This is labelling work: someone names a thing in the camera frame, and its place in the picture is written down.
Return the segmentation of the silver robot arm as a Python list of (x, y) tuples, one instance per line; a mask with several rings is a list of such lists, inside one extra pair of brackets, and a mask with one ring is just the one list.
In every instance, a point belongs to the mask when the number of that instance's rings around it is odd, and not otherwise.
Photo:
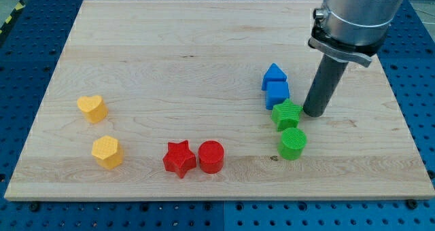
[(322, 65), (368, 67), (383, 45), (403, 0), (323, 0), (313, 10), (308, 45), (324, 54)]

